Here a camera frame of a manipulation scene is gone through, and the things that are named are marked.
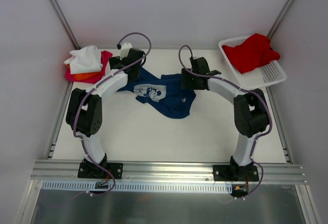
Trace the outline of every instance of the laundry basket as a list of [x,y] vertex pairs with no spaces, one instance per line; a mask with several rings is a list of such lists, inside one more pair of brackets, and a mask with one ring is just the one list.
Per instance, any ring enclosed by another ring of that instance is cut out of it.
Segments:
[[239,85],[246,89],[255,89],[261,87],[268,87],[279,82],[283,82],[286,80],[286,74],[282,70],[278,61],[274,60],[269,64],[256,68],[253,71],[241,74],[232,64],[230,63],[227,55],[222,49],[223,45],[235,47],[241,45],[246,39],[248,39],[251,35],[241,36],[236,38],[229,38],[226,40],[222,40],[219,42],[219,48],[231,68],[233,74],[235,75]]

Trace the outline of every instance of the white table surface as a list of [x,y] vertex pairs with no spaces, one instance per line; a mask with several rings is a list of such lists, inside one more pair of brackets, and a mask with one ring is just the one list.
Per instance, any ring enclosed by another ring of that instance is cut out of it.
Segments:
[[[118,50],[108,51],[114,56],[119,54]],[[219,50],[193,52],[194,56],[205,57],[211,70],[219,70],[235,81]],[[189,52],[183,51],[182,56],[184,63],[190,66]],[[180,73],[178,50],[152,50],[144,68],[159,78],[162,74]],[[74,83],[73,89],[89,85]],[[269,104],[265,89],[263,91]],[[233,106],[210,91],[195,92],[197,96],[190,115],[184,119],[165,117],[149,104],[138,102],[129,91],[115,93],[106,100],[99,133],[108,160],[229,162],[238,139]],[[64,118],[53,159],[82,160],[83,157],[81,143],[73,137]],[[254,159],[266,163],[286,162],[275,122],[272,132],[259,140]]]

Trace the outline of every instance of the black mounting plate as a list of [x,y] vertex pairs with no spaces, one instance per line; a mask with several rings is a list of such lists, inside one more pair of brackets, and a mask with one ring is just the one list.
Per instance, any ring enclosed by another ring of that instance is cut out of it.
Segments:
[[220,172],[227,172],[229,169],[229,165],[213,165],[214,181],[247,181],[247,176],[249,182],[258,182],[260,180],[257,167],[254,165],[246,174],[239,176],[237,180],[232,180],[223,176],[227,174],[220,174]]
[[[90,170],[88,169],[89,164],[91,164],[91,162],[87,161],[86,159],[83,159],[83,161],[80,163],[80,166],[78,168],[77,178],[82,178],[82,179],[106,178],[107,174],[105,171],[100,170],[95,172],[93,170]],[[104,168],[107,169],[109,172],[111,172],[115,179],[122,179],[123,164],[119,164],[115,162],[107,162]]]

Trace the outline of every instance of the blue t-shirt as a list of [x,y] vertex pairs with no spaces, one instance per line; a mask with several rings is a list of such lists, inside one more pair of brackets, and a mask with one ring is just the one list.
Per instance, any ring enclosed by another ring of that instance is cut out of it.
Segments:
[[133,83],[128,83],[118,91],[131,91],[141,103],[149,103],[163,115],[181,119],[190,114],[190,107],[196,94],[193,90],[181,89],[181,74],[162,75],[161,78],[144,68]]

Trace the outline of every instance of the white wall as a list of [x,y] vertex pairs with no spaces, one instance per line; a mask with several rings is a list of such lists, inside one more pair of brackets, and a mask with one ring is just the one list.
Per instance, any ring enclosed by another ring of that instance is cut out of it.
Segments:
[[296,0],[273,37],[287,80],[273,87],[294,162],[328,223],[328,0]]
[[13,223],[47,149],[72,45],[48,0],[0,0],[0,222]]
[[[217,49],[222,39],[267,34],[286,0],[58,0],[82,45],[116,46],[139,31],[154,48]],[[136,47],[147,47],[141,37]]]

